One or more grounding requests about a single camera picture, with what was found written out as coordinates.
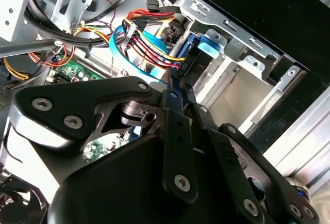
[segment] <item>mounting hole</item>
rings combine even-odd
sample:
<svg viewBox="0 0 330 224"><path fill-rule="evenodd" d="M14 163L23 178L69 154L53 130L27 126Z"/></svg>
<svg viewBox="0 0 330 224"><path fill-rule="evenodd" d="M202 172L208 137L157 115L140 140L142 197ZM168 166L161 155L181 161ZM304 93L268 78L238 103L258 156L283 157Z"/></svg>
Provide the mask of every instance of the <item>mounting hole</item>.
<svg viewBox="0 0 330 224"><path fill-rule="evenodd" d="M263 189L263 186L259 183L258 180L256 180L253 177L250 177L247 179L254 195L256 196L257 200L260 202L264 200L265 198L265 190Z"/></svg>
<svg viewBox="0 0 330 224"><path fill-rule="evenodd" d="M231 158L228 158L228 162L231 163L232 165L234 164L234 161Z"/></svg>
<svg viewBox="0 0 330 224"><path fill-rule="evenodd" d="M148 114L146 117L145 117L145 120L147 121L147 122L151 122L151 121L154 121L155 119L156 119L156 115L155 114L153 114L153 113L151 113L151 114Z"/></svg>

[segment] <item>red power wire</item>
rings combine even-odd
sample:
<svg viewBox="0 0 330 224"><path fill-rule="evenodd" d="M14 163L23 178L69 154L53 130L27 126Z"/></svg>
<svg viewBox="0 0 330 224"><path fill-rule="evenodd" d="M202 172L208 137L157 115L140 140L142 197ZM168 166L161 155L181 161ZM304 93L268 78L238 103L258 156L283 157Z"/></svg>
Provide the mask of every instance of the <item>red power wire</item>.
<svg viewBox="0 0 330 224"><path fill-rule="evenodd" d="M162 64L164 64L164 65L166 65L168 67L174 67L174 68L178 68L178 69L180 68L180 66L178 66L178 65L173 65L173 64L170 64L170 63L167 63L167 62L162 61L161 59L159 59L158 57L156 57L156 55L153 54L154 52L152 52L148 47L146 47L142 42L140 42L139 39L137 39L136 37L134 37L133 39L136 42L138 42L140 45L142 45L144 47L144 49L151 55L151 57L154 60L156 60L156 61L158 61L158 62L160 62L160 63L162 63Z"/></svg>

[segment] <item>hex bolt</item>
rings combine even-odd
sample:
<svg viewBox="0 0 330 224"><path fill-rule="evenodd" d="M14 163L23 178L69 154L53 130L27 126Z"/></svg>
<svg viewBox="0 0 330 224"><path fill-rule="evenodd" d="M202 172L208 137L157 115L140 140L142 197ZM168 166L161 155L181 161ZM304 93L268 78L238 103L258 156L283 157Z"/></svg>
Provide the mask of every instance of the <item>hex bolt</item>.
<svg viewBox="0 0 330 224"><path fill-rule="evenodd" d="M171 92L170 95L171 95L172 97L174 97L175 99L177 99L177 94Z"/></svg>
<svg viewBox="0 0 330 224"><path fill-rule="evenodd" d="M250 199L244 199L243 201L244 208L254 217L257 217L259 214L257 206Z"/></svg>
<svg viewBox="0 0 330 224"><path fill-rule="evenodd" d="M53 108L53 104L50 100L44 98L37 98L32 101L32 106L41 111L49 111Z"/></svg>
<svg viewBox="0 0 330 224"><path fill-rule="evenodd" d="M201 106L200 109L201 109L201 111L204 112L204 113L207 113L207 112L208 112L208 111L207 111L207 108L205 108L204 106Z"/></svg>
<svg viewBox="0 0 330 224"><path fill-rule="evenodd" d="M180 190L182 190L184 192L188 192L190 190L189 180L181 174L178 174L175 176L174 183L175 183L176 187L178 187Z"/></svg>
<svg viewBox="0 0 330 224"><path fill-rule="evenodd" d="M302 217L302 214L301 214L299 208L297 208L296 205L294 205L293 203L291 203L290 204L290 208L291 208L292 212L295 213L295 215L297 215L298 217Z"/></svg>
<svg viewBox="0 0 330 224"><path fill-rule="evenodd" d="M77 116L67 116L64 118L64 124L71 129L78 130L82 127L83 122L81 118Z"/></svg>
<svg viewBox="0 0 330 224"><path fill-rule="evenodd" d="M234 134L236 133L236 130L232 126L229 126L228 129L230 132L232 132Z"/></svg>

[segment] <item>yellow power wire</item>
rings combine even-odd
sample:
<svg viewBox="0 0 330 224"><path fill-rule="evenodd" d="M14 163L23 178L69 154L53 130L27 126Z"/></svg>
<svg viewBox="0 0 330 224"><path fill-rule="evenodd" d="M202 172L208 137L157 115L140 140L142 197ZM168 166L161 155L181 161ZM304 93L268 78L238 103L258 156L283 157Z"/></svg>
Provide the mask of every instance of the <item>yellow power wire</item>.
<svg viewBox="0 0 330 224"><path fill-rule="evenodd" d="M133 23L128 20L127 18L125 18L125 21L129 24L129 25L133 25ZM176 58L176 57L172 57L166 53L164 53L162 50L160 50L159 48L155 47L151 42L149 42L149 40L147 39L147 37L145 37L145 35L142 33L142 31L140 31L139 29L137 30L137 32L139 33L139 35L143 38L143 41L145 43L147 43L153 50L156 50L160 55L162 55L163 57L170 59L170 60L176 60L176 61L184 61L186 60L184 57L181 58Z"/></svg>
<svg viewBox="0 0 330 224"><path fill-rule="evenodd" d="M24 74L24 73L20 73L18 71L16 71L13 67L11 67L11 65L8 63L8 60L6 57L4 57L4 63L5 63L5 67L7 68L7 70L16 78L21 79L21 80L26 80L29 78L28 75Z"/></svg>

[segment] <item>black panel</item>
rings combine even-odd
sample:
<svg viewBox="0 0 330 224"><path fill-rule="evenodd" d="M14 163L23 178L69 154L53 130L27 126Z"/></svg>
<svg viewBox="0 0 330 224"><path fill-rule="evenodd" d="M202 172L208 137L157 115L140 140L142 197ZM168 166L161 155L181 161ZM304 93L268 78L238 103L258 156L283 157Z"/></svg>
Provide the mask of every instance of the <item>black panel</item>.
<svg viewBox="0 0 330 224"><path fill-rule="evenodd" d="M265 153L327 88L326 82L307 73L256 125L249 140Z"/></svg>
<svg viewBox="0 0 330 224"><path fill-rule="evenodd" d="M330 82L330 9L319 0L210 0Z"/></svg>

